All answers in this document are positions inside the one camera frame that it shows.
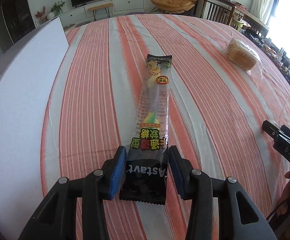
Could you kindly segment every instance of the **tablecloth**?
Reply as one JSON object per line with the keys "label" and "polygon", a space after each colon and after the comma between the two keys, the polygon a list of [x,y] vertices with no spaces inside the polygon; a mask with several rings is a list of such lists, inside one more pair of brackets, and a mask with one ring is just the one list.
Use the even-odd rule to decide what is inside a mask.
{"label": "tablecloth", "polygon": [[[57,179],[101,168],[133,137],[147,54],[172,55],[169,145],[210,177],[234,176],[267,216],[290,165],[261,130],[264,120],[290,127],[290,86],[274,64],[232,27],[175,15],[131,15],[67,32],[70,44],[46,108],[41,180],[46,195]],[[260,55],[251,74],[221,53],[239,38]],[[177,195],[170,169],[165,206],[104,201],[111,239],[184,239],[191,201]],[[218,235],[214,201],[213,237]],[[77,239],[82,239],[81,202]]]}

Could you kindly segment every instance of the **finger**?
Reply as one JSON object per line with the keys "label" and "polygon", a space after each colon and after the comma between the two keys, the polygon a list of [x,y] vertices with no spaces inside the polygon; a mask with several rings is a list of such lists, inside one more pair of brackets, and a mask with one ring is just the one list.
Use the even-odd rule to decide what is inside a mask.
{"label": "finger", "polygon": [[285,178],[286,178],[286,179],[290,179],[290,171],[286,172],[286,174],[285,174]]}
{"label": "finger", "polygon": [[[284,200],[290,197],[290,181],[286,184],[285,188],[283,189],[282,195],[277,204],[282,203]],[[277,209],[277,215],[284,215],[287,212],[288,205],[285,202]]]}

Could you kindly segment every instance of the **white plant pot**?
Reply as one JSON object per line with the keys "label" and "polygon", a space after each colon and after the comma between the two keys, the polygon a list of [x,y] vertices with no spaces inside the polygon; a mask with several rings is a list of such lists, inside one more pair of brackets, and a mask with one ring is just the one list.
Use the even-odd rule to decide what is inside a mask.
{"label": "white plant pot", "polygon": [[50,12],[49,14],[47,14],[47,19],[51,20],[55,17],[55,12]]}

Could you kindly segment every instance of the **potted plant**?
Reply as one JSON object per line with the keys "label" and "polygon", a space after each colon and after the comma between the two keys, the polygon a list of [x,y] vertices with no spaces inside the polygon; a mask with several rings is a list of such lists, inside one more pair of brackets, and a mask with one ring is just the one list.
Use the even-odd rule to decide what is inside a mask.
{"label": "potted plant", "polygon": [[64,6],[65,2],[63,1],[58,1],[57,3],[54,3],[52,6],[50,12],[55,12],[55,15],[60,14],[63,12],[62,7]]}
{"label": "potted plant", "polygon": [[45,23],[47,21],[47,16],[45,16],[46,6],[43,7],[43,11],[37,11],[35,13],[35,17],[40,19],[41,23]]}

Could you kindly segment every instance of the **red circular label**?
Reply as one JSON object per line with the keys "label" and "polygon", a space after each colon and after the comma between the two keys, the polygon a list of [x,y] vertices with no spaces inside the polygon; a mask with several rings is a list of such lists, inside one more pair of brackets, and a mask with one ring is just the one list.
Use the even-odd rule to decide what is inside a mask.
{"label": "red circular label", "polygon": [[156,78],[156,83],[160,85],[166,85],[169,83],[168,77],[166,76],[159,76]]}

